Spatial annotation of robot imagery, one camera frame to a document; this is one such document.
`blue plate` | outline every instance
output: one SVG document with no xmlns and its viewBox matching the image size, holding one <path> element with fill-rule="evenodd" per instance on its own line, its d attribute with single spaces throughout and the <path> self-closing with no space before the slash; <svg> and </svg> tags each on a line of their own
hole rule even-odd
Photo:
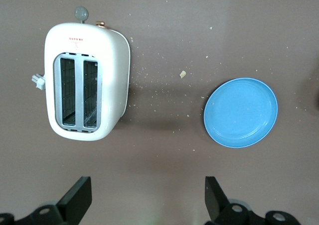
<svg viewBox="0 0 319 225">
<path fill-rule="evenodd" d="M 208 99 L 204 124 L 217 143 L 242 148 L 263 139 L 275 124 L 277 99 L 263 82 L 238 78 L 217 88 Z"/>
</svg>

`gray round knob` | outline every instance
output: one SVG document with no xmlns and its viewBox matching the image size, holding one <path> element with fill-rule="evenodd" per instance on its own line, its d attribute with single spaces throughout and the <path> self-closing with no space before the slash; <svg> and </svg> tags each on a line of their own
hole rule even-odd
<svg viewBox="0 0 319 225">
<path fill-rule="evenodd" d="M 76 7 L 74 14 L 76 19 L 79 20 L 81 23 L 84 23 L 84 21 L 89 18 L 89 12 L 83 6 Z"/>
</svg>

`toaster body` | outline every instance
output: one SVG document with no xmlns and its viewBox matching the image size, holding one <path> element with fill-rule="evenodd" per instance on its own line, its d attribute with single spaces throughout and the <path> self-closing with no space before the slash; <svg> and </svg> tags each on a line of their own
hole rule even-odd
<svg viewBox="0 0 319 225">
<path fill-rule="evenodd" d="M 48 118 L 59 135 L 98 140 L 126 110 L 130 47 L 120 33 L 89 24 L 63 23 L 45 40 Z"/>
</svg>

